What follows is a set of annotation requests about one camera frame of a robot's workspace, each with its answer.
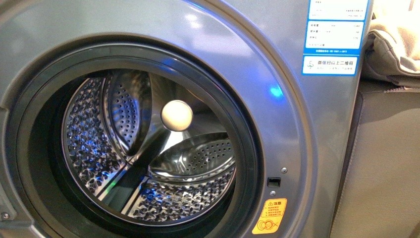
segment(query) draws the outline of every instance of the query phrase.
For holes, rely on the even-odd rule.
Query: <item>blue and white label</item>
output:
[[[353,76],[370,0],[310,0],[302,74]]]
[[[304,74],[354,75],[358,57],[305,56]]]

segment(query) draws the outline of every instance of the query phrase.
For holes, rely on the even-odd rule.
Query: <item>blue led light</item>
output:
[[[275,96],[277,98],[282,98],[283,97],[283,91],[281,91],[279,86],[271,87],[270,92],[273,96]]]

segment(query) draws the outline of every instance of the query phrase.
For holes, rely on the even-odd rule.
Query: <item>yellow warning sticker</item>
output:
[[[252,230],[252,234],[274,233],[280,226],[286,210],[287,199],[277,198],[265,201],[260,218]]]

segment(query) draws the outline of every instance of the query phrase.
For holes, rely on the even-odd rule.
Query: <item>washing machine door opening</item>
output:
[[[131,223],[176,225],[233,188],[226,129],[205,100],[154,73],[83,75],[62,119],[66,167],[97,206]]]
[[[50,236],[246,232],[263,159],[245,107],[214,72],[134,43],[77,49],[37,72],[6,143],[20,196]]]

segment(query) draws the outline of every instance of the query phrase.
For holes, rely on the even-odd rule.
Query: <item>washing machine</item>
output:
[[[371,4],[0,1],[0,237],[328,237]]]

